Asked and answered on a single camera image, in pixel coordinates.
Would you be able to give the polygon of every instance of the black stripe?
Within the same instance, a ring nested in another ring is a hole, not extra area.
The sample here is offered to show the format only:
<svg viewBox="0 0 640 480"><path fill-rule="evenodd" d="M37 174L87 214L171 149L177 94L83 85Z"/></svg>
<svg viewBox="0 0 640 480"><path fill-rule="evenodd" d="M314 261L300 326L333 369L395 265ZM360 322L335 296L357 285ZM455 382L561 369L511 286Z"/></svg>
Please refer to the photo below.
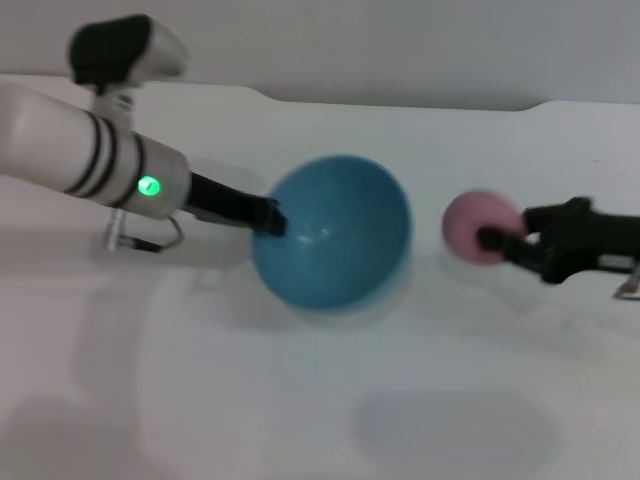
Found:
<svg viewBox="0 0 640 480"><path fill-rule="evenodd" d="M111 174L116 166L116 159L118 158L118 134L116 132L116 127L113 126L113 122L111 120L106 118L103 118L102 120L107 125L107 131L109 132L109 159L107 161L107 166L98 179L98 183L96 183L88 192L78 195L80 198L93 197L96 193L102 190L105 184L109 181L109 178L111 178Z"/></svg>
<svg viewBox="0 0 640 480"><path fill-rule="evenodd" d="M91 154L88 166L82 176L76 181L76 183L64 191L64 193L69 195L75 195L80 189L82 189L82 187L84 187L84 184L87 183L87 180L89 180L89 177L91 177L91 174L98 164L98 158L100 157L100 150L102 148L102 132L100 131L98 119L92 113L86 113L89 115L91 123L93 124L93 153Z"/></svg>
<svg viewBox="0 0 640 480"><path fill-rule="evenodd" d="M131 184L129 184L129 187L127 187L127 190L124 192L124 194L118 200L109 205L111 208L122 208L124 204L129 201L138 187L138 181L142 178L146 170L147 152L144 149L144 143L142 142L140 135L135 132L133 132L133 139L136 142L136 152L138 154L136 156L136 158L138 159L138 171L131 180Z"/></svg>

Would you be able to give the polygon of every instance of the white cylinder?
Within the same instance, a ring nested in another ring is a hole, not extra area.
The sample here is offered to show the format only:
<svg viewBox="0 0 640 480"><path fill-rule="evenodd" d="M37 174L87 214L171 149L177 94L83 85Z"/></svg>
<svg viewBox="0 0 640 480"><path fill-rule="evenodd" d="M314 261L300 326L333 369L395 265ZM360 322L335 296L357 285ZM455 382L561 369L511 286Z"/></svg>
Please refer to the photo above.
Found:
<svg viewBox="0 0 640 480"><path fill-rule="evenodd" d="M191 179L180 152L13 84L0 85L0 174L151 218L180 209ZM143 177L159 191L141 193Z"/></svg>
<svg viewBox="0 0 640 480"><path fill-rule="evenodd" d="M25 87L0 85L0 173L64 191L93 145L87 112Z"/></svg>

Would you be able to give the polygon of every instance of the white wall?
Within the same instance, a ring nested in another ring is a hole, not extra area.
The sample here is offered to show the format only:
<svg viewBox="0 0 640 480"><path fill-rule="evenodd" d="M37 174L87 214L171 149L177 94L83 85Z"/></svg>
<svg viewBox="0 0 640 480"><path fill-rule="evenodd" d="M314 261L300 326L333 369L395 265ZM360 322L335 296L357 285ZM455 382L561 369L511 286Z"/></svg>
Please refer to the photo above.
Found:
<svg viewBox="0 0 640 480"><path fill-rule="evenodd" d="M637 0L3 0L0 71L62 73L80 24L143 12L188 80L275 98L518 109L640 101Z"/></svg>

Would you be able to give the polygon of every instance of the pink sphere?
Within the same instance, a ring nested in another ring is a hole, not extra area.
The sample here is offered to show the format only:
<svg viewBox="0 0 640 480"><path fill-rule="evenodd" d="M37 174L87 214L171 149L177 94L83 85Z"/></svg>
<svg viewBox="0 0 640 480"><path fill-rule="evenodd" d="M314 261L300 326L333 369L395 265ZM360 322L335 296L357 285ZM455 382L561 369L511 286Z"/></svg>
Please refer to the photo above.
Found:
<svg viewBox="0 0 640 480"><path fill-rule="evenodd" d="M456 255L477 265L503 262L502 254L480 247L476 235L483 227L495 227L522 238L528 234L520 212L490 192L463 193L451 202L442 217L442 236Z"/></svg>

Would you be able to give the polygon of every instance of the blue bowl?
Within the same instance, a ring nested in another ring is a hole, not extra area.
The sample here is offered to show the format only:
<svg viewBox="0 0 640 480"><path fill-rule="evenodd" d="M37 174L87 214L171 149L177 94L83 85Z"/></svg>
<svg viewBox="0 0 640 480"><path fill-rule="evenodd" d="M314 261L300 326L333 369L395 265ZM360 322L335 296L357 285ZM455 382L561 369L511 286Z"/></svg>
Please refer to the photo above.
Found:
<svg viewBox="0 0 640 480"><path fill-rule="evenodd" d="M267 287L294 307L322 313L364 307L408 263L409 202L377 163L321 158L292 172L270 196L280 202L287 232L255 234L253 260Z"/></svg>

